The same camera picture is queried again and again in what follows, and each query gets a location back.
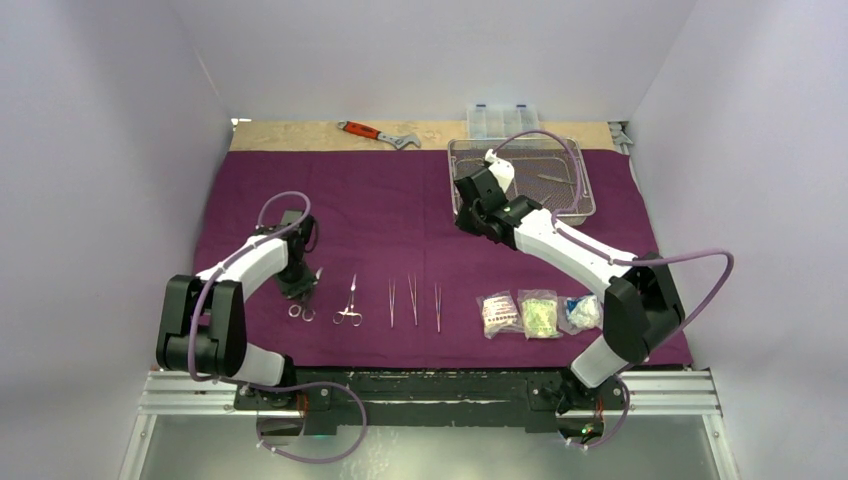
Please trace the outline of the steel surgical scissors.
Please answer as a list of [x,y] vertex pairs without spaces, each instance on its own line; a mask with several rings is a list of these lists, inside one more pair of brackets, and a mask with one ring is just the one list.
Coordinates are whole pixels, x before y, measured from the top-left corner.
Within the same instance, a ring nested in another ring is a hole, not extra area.
[[291,318],[300,318],[304,322],[312,322],[315,318],[316,312],[310,306],[310,302],[312,297],[314,296],[315,289],[321,279],[324,268],[320,267],[314,275],[314,279],[312,280],[311,285],[306,289],[306,291],[298,297],[298,299],[289,307],[288,316]]

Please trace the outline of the steel hemostat clamp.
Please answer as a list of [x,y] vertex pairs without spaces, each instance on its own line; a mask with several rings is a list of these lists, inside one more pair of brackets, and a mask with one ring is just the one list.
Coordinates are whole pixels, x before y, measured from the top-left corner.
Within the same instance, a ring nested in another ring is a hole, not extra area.
[[341,325],[349,322],[353,327],[359,327],[363,322],[363,315],[355,308],[355,294],[357,286],[357,275],[354,274],[348,291],[348,297],[343,309],[334,313],[332,322]]

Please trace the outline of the steel scalpel handle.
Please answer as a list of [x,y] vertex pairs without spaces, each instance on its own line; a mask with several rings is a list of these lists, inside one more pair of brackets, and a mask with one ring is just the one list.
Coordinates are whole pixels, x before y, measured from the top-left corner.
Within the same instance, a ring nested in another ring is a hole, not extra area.
[[539,178],[539,179],[542,179],[542,180],[557,182],[557,183],[562,183],[562,184],[568,184],[568,185],[576,185],[576,183],[577,183],[577,182],[572,181],[572,180],[568,180],[568,179],[565,179],[565,178],[560,178],[560,177],[556,177],[556,176],[552,176],[552,175],[546,175],[546,174],[537,174],[536,177]]

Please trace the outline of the metal wire mesh tray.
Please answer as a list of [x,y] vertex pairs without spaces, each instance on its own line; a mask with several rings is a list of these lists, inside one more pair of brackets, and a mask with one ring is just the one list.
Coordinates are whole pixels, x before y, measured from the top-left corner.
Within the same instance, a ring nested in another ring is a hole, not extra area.
[[[541,134],[523,136],[509,142],[496,153],[515,168],[515,178],[506,194],[539,202],[551,212],[563,210],[558,218],[570,226],[579,226],[596,212],[596,202],[578,142],[560,137],[560,142]],[[484,156],[505,139],[454,139],[448,143],[451,181],[473,174],[484,165]],[[552,175],[577,182],[568,185],[542,180],[537,174]]]

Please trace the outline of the clear plastic compartment box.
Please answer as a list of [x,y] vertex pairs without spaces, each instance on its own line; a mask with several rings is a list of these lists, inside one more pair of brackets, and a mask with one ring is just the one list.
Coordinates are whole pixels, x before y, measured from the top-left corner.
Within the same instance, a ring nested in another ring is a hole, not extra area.
[[506,139],[540,128],[537,109],[528,104],[474,104],[466,109],[466,127],[471,139]]

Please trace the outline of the steel forceps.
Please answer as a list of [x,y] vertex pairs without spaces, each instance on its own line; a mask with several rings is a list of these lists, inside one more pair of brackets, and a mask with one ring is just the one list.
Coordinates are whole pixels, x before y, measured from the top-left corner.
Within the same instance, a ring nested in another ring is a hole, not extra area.
[[391,278],[388,281],[388,308],[389,308],[389,325],[394,328],[395,324],[395,299],[396,299],[396,281]]
[[413,323],[415,326],[419,325],[419,315],[418,315],[418,289],[417,289],[417,276],[412,273],[408,275],[408,287],[410,293],[410,302],[413,314]]
[[442,330],[442,287],[438,282],[434,283],[434,308],[436,331],[440,334]]

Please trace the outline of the purple cloth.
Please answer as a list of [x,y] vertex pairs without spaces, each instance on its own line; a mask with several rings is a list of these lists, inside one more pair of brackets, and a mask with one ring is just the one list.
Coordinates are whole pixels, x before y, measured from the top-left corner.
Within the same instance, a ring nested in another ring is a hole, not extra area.
[[[232,152],[214,180],[194,267],[214,266],[253,232],[258,217],[278,221],[312,203],[317,245],[308,264],[323,267],[312,322],[288,316],[274,283],[246,305],[249,340],[291,356],[300,367],[561,367],[597,330],[556,339],[520,333],[483,335],[477,298],[546,289],[574,297],[583,287],[546,262],[460,231],[454,224],[443,151]],[[413,323],[408,275],[417,276],[419,325]],[[335,325],[353,275],[359,327]],[[388,281],[396,281],[389,325]],[[442,287],[436,331],[434,283]]]

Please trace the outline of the pink white gauze packet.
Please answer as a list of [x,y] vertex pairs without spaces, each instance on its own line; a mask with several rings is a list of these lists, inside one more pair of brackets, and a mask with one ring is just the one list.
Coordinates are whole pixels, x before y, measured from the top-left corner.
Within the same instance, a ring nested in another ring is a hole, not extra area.
[[477,298],[483,322],[483,335],[493,339],[500,333],[523,333],[523,321],[513,296],[509,291]]

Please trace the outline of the green white gauze packet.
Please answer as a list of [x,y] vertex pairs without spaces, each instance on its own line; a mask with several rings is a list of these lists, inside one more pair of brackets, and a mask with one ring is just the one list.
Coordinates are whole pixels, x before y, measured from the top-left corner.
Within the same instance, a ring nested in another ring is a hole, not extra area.
[[555,291],[519,290],[518,306],[527,339],[556,339],[562,336],[558,329],[559,297]]

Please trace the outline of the blue white gauze packet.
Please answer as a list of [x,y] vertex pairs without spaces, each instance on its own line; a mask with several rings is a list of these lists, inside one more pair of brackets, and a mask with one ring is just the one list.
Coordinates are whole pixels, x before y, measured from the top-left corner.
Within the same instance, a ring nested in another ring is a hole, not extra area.
[[603,322],[602,304],[596,295],[558,298],[558,328],[569,334],[601,328]]

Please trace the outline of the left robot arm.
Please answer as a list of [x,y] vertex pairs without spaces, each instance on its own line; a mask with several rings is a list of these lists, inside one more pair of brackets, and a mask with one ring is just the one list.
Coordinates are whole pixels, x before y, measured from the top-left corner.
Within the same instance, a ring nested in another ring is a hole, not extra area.
[[320,273],[306,255],[317,242],[316,220],[298,210],[280,223],[258,227],[227,259],[195,275],[175,275],[166,284],[155,357],[166,370],[198,381],[226,380],[259,387],[272,408],[297,399],[295,366],[288,355],[248,340],[245,304],[268,281],[291,301],[291,313],[310,321],[308,304]]

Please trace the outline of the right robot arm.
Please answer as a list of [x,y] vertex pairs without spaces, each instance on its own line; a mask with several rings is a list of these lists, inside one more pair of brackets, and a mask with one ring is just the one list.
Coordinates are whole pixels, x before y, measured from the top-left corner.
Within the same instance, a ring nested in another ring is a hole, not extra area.
[[511,181],[511,171],[495,165],[456,180],[461,202],[455,224],[548,263],[599,298],[602,334],[571,362],[571,373],[561,381],[564,399],[584,407],[599,396],[603,382],[645,361],[682,326],[682,302],[664,258],[616,250],[535,200],[507,198]]

